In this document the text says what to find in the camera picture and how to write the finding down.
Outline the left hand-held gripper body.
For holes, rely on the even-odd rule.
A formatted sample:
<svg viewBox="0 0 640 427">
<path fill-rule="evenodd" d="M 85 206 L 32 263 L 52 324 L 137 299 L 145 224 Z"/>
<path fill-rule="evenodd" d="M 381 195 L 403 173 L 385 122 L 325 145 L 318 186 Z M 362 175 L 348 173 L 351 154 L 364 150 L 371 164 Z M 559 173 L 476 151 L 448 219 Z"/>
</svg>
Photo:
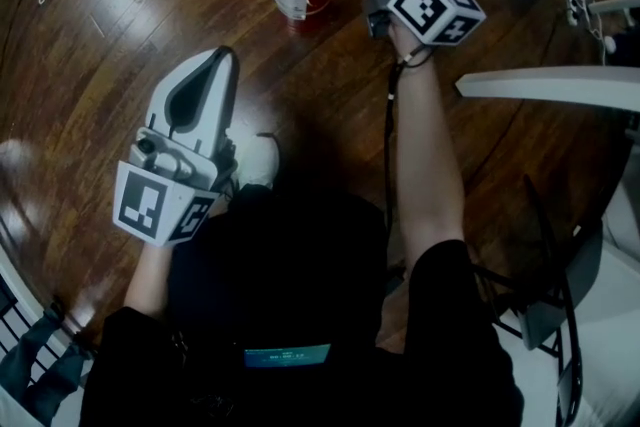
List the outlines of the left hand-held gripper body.
<svg viewBox="0 0 640 427">
<path fill-rule="evenodd" d="M 155 246 L 192 239 L 236 170 L 235 145 L 207 158 L 149 128 L 141 128 L 129 160 L 117 168 L 113 222 Z"/>
</svg>

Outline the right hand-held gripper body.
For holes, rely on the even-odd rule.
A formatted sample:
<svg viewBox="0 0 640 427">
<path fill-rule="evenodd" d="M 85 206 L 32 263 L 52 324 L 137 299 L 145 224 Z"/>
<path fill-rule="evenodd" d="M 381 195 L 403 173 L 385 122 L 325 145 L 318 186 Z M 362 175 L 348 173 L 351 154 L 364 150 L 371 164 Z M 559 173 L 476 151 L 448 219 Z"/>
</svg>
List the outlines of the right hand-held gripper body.
<svg viewBox="0 0 640 427">
<path fill-rule="evenodd" d="M 457 46 L 486 19 L 476 0 L 364 0 L 369 34 L 388 34 L 391 18 L 397 17 L 428 46 Z"/>
</svg>

